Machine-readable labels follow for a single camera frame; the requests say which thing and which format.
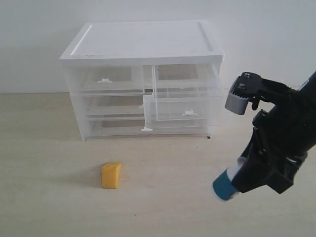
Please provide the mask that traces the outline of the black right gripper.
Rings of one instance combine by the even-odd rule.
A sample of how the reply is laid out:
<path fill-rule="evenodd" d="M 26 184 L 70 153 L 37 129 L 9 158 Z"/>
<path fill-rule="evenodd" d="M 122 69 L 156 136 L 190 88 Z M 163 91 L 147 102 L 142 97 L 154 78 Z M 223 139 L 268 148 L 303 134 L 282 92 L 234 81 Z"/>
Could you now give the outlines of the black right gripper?
<path fill-rule="evenodd" d="M 254 134 L 232 185 L 241 193 L 268 186 L 278 194 L 294 184 L 309 150 L 309 83 L 300 89 L 263 79 L 260 101 L 274 104 L 253 119 Z M 270 173 L 270 163 L 276 163 Z"/>

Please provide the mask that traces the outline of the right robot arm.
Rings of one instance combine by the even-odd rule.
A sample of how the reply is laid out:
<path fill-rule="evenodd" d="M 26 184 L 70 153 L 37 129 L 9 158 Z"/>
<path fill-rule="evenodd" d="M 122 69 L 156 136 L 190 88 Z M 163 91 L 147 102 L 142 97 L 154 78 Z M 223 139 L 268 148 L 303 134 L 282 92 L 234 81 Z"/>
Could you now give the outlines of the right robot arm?
<path fill-rule="evenodd" d="M 225 107 L 244 115 L 260 101 L 274 104 L 253 118 L 251 139 L 242 152 L 245 158 L 232 185 L 241 193 L 267 185 L 281 194 L 294 183 L 294 177 L 316 144 L 316 76 L 312 74 L 299 90 L 244 72 L 230 88 Z"/>

